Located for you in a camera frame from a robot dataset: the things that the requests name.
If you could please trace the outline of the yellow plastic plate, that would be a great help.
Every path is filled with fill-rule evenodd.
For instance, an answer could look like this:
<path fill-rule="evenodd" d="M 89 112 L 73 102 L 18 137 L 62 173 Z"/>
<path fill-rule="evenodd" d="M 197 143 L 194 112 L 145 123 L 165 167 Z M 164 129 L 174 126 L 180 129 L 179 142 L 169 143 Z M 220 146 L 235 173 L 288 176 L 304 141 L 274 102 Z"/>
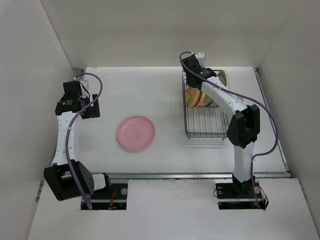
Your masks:
<path fill-rule="evenodd" d="M 186 105 L 193 107 L 197 103 L 200 95 L 201 91 L 198 88 L 188 86 L 185 94 Z"/>

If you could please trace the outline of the white plate green lettered rim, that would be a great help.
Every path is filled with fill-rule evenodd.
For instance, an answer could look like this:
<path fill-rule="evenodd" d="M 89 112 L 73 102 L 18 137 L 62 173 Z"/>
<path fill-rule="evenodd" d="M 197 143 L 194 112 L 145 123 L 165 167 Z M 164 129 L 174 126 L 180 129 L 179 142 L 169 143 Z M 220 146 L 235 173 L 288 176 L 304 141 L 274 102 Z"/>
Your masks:
<path fill-rule="evenodd" d="M 210 105 L 211 108 L 216 108 L 216 107 L 219 107 L 219 105 L 214 101 L 211 105 Z"/>

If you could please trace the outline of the pink plastic plate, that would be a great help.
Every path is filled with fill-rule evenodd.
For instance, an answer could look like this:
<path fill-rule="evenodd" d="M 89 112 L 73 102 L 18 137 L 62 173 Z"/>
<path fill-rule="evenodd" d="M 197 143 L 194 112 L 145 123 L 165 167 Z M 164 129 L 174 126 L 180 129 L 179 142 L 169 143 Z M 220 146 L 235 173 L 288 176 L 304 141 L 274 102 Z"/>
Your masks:
<path fill-rule="evenodd" d="M 145 116 L 134 115 L 123 120 L 117 128 L 118 143 L 130 152 L 148 148 L 156 135 L 153 122 Z"/>

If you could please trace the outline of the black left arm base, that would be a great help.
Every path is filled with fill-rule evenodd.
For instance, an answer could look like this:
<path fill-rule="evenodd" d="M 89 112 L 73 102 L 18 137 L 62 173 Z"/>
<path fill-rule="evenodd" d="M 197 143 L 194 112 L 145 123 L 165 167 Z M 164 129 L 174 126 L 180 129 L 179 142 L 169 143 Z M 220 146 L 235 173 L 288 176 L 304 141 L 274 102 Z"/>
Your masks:
<path fill-rule="evenodd" d="M 95 191 L 91 196 L 91 210 L 122 211 L 127 209 L 128 181 L 116 180 L 106 188 Z"/>

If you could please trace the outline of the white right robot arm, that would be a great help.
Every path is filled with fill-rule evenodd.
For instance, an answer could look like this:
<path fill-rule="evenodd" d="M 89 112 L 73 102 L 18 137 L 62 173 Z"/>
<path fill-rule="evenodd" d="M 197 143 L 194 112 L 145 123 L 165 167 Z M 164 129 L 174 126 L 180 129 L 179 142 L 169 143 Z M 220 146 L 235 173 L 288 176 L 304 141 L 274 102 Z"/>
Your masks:
<path fill-rule="evenodd" d="M 186 58 L 180 56 L 179 60 L 187 84 L 208 95 L 228 117 L 226 134 L 234 149 L 231 190 L 235 196 L 243 197 L 255 187 L 253 150 L 260 133 L 260 109 L 232 94 L 215 71 L 200 65 L 195 54 Z"/>

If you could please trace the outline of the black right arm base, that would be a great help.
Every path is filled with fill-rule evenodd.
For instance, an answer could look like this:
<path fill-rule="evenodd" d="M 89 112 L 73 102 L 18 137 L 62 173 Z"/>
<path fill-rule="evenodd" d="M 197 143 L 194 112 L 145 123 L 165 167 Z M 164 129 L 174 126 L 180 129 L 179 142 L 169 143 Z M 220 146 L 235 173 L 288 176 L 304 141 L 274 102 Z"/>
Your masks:
<path fill-rule="evenodd" d="M 217 180 L 213 195 L 220 210 L 266 210 L 269 205 L 258 180 L 254 184 L 251 180 L 240 183 L 234 178 Z"/>

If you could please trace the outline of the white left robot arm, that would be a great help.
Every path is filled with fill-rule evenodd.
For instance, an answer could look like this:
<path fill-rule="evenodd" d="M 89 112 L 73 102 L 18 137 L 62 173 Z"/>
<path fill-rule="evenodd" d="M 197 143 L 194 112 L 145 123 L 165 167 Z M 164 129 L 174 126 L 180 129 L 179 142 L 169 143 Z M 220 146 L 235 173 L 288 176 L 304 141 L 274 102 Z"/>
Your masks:
<path fill-rule="evenodd" d="M 98 95 L 90 95 L 87 80 L 65 82 L 63 90 L 64 95 L 55 108 L 58 123 L 55 155 L 51 166 L 44 169 L 44 178 L 58 201 L 80 197 L 77 184 L 86 196 L 95 192 L 100 198 L 107 198 L 112 192 L 109 176 L 91 173 L 77 156 L 82 122 L 100 117 L 99 102 L 82 113 L 79 111 Z"/>

